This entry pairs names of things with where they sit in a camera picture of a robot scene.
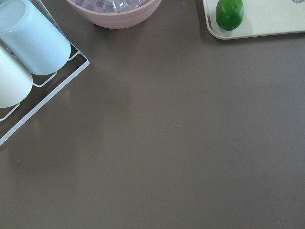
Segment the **pink bowl with ice cubes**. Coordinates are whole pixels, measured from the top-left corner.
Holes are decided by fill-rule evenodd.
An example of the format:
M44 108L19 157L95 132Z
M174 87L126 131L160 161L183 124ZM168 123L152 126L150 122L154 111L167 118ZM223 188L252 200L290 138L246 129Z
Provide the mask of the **pink bowl with ice cubes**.
M66 2L83 18L95 25L109 29L125 29L148 19L159 7L161 0L150 0L134 10L120 13L93 12L78 6L71 0Z

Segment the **green lime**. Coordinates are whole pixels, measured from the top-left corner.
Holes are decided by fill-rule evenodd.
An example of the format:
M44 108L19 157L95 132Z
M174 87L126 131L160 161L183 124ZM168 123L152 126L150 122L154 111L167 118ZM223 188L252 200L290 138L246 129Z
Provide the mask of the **green lime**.
M216 23L225 31L235 30L244 18L242 0L219 0L216 5Z

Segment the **pale green plastic cup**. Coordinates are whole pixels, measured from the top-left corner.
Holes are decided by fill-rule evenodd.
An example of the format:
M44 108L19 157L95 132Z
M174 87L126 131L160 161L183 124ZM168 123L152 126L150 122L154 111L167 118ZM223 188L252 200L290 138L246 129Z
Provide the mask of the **pale green plastic cup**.
M0 107L8 108L23 101L32 89L33 78L22 64L0 48Z

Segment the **cream serving tray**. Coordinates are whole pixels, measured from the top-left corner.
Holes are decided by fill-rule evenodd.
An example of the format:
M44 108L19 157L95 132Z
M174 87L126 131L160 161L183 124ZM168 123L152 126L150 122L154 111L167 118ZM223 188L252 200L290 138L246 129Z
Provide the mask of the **cream serving tray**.
M305 32L303 0L244 0L244 18L232 31L216 23L216 0L204 0L208 31L221 40Z

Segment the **light blue plastic cup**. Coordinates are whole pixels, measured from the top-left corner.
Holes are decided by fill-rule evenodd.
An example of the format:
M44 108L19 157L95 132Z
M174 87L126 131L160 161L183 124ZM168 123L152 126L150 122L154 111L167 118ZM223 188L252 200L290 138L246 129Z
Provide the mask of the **light blue plastic cup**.
M71 54L70 42L28 0L0 5L0 39L35 75L58 71Z

